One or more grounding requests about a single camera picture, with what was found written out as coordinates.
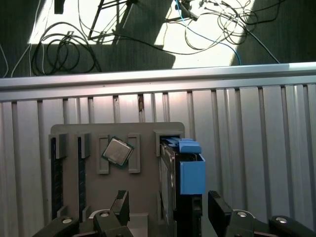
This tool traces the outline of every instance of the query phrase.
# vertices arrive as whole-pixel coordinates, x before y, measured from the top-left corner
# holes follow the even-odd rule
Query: corrugated metal wall
[[[49,220],[53,125],[154,121],[185,125],[202,146],[207,189],[234,209],[315,229],[316,86],[290,85],[1,103],[4,236],[30,237]]]

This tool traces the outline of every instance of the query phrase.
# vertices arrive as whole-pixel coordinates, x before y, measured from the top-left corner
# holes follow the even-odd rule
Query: metal stand
[[[94,20],[93,20],[93,23],[92,23],[92,27],[91,27],[89,35],[88,35],[88,40],[95,40],[95,39],[99,39],[99,38],[103,37],[102,34],[99,34],[98,36],[92,37],[92,33],[93,33],[94,27],[95,27],[95,25],[96,25],[96,23],[98,21],[98,18],[99,18],[101,10],[109,8],[109,7],[121,5],[121,4],[124,4],[124,3],[126,3],[127,5],[133,4],[133,3],[136,3],[138,0],[113,0],[113,1],[110,1],[110,2],[106,2],[106,3],[104,3],[104,1],[105,0],[100,0],[100,4],[98,6],[97,13],[95,14],[95,17],[94,17]]]

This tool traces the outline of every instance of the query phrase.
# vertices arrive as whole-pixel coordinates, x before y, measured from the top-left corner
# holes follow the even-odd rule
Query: tangled cables
[[[61,34],[61,33],[47,34],[53,27],[57,25],[62,25],[62,24],[66,24],[73,27],[76,31],[78,31],[81,34],[81,36],[77,36],[74,34],[66,35],[66,34]],[[47,57],[47,62],[49,63],[51,69],[50,70],[40,69],[38,66],[38,54],[39,54],[40,47],[45,40],[51,37],[62,37],[62,38],[53,39],[46,46],[45,54]],[[56,45],[55,43],[57,43],[58,46],[57,46],[57,49],[54,50],[55,56],[52,57],[49,49],[52,47],[52,45]],[[80,49],[78,47],[79,45],[82,46],[82,48],[85,49],[89,53],[92,59],[92,65],[86,71],[74,71],[74,69],[78,66],[80,62]],[[72,47],[73,49],[75,49],[76,60],[74,60],[75,56],[70,53],[69,47]],[[68,64],[67,59],[69,57],[71,58],[71,61],[75,61],[75,63],[73,63],[72,65],[67,65]],[[45,32],[40,38],[38,45],[35,48],[34,54],[32,56],[31,64],[32,64],[32,72],[37,76],[38,75],[53,75],[56,72],[82,74],[82,73],[89,73],[95,68],[97,71],[101,72],[100,64],[98,60],[96,59],[93,49],[91,48],[84,34],[77,27],[67,22],[57,22],[49,26],[45,30]]]
[[[208,3],[219,6],[221,8],[221,11],[209,9],[206,7],[205,9],[207,9],[208,12],[205,12],[202,15],[217,15],[218,16],[217,24],[220,27],[222,33],[216,40],[214,40],[213,43],[211,43],[209,46],[205,48],[193,46],[193,44],[189,41],[189,38],[188,38],[188,27],[194,21],[193,19],[191,19],[188,22],[188,24],[185,25],[186,27],[185,40],[186,40],[187,45],[192,49],[204,51],[216,46],[217,44],[219,44],[220,42],[224,40],[227,40],[229,43],[234,44],[234,45],[240,45],[246,41],[249,35],[251,35],[252,37],[254,37],[256,41],[258,41],[258,43],[261,46],[263,46],[263,48],[271,55],[271,57],[277,63],[280,63],[276,59],[276,57],[268,50],[268,48],[253,34],[253,31],[255,30],[256,26],[258,26],[259,24],[275,21],[278,17],[281,3],[286,0],[278,0],[277,4],[274,4],[269,7],[262,8],[256,11],[246,9],[247,6],[249,6],[251,3],[250,0],[247,1],[245,5],[242,5],[238,0],[235,0],[235,1],[239,4],[240,7],[236,7],[236,8],[232,7],[231,5],[229,5],[223,0],[221,1],[221,3],[219,3],[217,0],[215,0],[215,2],[212,2],[209,0]],[[269,9],[276,5],[277,5],[277,10],[276,10],[276,14],[274,18],[269,19],[269,20],[259,21],[257,12]]]

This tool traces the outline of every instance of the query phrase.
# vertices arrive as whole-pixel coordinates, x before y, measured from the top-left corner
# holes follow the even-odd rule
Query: gray fixture plate
[[[50,137],[59,134],[68,136],[67,156],[63,158],[63,206],[67,207],[67,214],[79,216],[77,140],[80,137],[81,151],[84,148],[86,153],[80,157],[85,157],[86,207],[89,207],[85,209],[91,212],[109,209],[118,190],[128,190],[130,212],[147,213],[148,236],[155,236],[161,220],[158,216],[160,203],[157,201],[160,186],[157,143],[160,136],[184,137],[184,125],[180,122],[161,122],[53,126]],[[112,136],[136,145],[123,168],[101,157]]]

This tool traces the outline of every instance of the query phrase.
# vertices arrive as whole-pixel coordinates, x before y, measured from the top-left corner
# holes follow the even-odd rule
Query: metal panel
[[[113,97],[102,96],[93,98],[94,123],[114,122]]]
[[[75,123],[78,121],[77,117],[77,103],[70,99],[68,118],[69,123]],[[45,210],[45,223],[51,220],[51,168],[49,159],[49,142],[48,136],[50,134],[51,127],[55,124],[64,123],[63,115],[63,101],[59,100],[43,100],[39,110],[40,121],[40,158],[41,158],[41,170],[43,179],[43,200]]]
[[[145,122],[154,122],[154,100],[153,94],[144,94]]]
[[[120,122],[139,122],[138,96],[120,95],[118,101]]]
[[[224,90],[217,90],[219,144],[223,180],[223,197],[228,205],[233,205],[232,167],[229,150],[227,109]]]
[[[248,210],[267,219],[264,162],[258,88],[240,89]]]
[[[233,208],[245,208],[260,220],[266,221],[269,214],[290,215],[313,228],[316,86],[304,87],[316,83],[316,69],[310,64],[309,70],[303,65],[290,66],[273,66],[275,74],[256,73],[260,67],[252,66],[229,68],[227,74],[203,69],[203,73],[214,72],[209,76],[191,75],[190,70],[186,76],[175,70],[157,73],[155,78],[145,78],[144,72],[130,73],[130,79],[121,73],[48,77],[41,80],[43,87],[38,85],[40,78],[1,80],[0,101],[9,101],[2,103],[0,119],[4,147],[0,156],[5,157],[0,167],[1,194],[6,193],[2,206],[8,208],[3,213],[9,217],[9,221],[4,218],[5,230],[9,236],[28,237],[47,221],[45,153],[51,126],[139,122],[139,93],[144,93],[144,121],[180,121],[186,126],[186,136],[200,142],[208,190],[231,193]],[[167,78],[166,73],[174,76],[160,80]],[[68,86],[61,87],[63,82]],[[41,99],[20,101],[32,98]],[[224,185],[228,177],[231,191]],[[203,233],[214,236],[205,198],[203,204]]]
[[[303,87],[286,86],[289,149],[294,195],[294,216],[309,228],[314,227],[307,147],[306,114]]]
[[[0,104],[0,124],[3,124],[3,127],[0,127],[3,236],[19,237],[11,103]]]
[[[113,123],[114,122],[114,108],[113,97],[103,96],[93,98],[94,123]],[[103,139],[98,141],[99,144],[104,142]],[[109,162],[100,158],[97,162],[97,172],[102,174],[109,173]]]
[[[156,93],[155,94],[155,122],[165,122],[163,116],[163,94]]]
[[[233,207],[246,208],[245,171],[241,134],[240,97],[234,89],[226,90],[229,155],[232,171]]]
[[[68,121],[69,124],[77,124],[80,123],[79,117],[79,100],[75,98],[68,99]]]
[[[81,123],[89,123],[88,98],[80,98],[80,121]]]
[[[187,92],[169,93],[170,122],[181,122],[185,127],[185,137],[190,138],[189,106]]]
[[[17,102],[16,129],[20,236],[29,237],[44,226],[37,101]]]
[[[206,190],[219,190],[219,157],[215,152],[212,92],[193,91],[194,121],[196,140],[202,147],[206,165]],[[208,220],[207,194],[203,195],[202,236],[216,236]]]
[[[281,87],[264,87],[272,215],[290,216]]]
[[[311,160],[314,162],[314,176],[312,177],[314,185],[316,184],[316,85],[308,85],[308,103],[310,109],[310,122],[311,122]]]

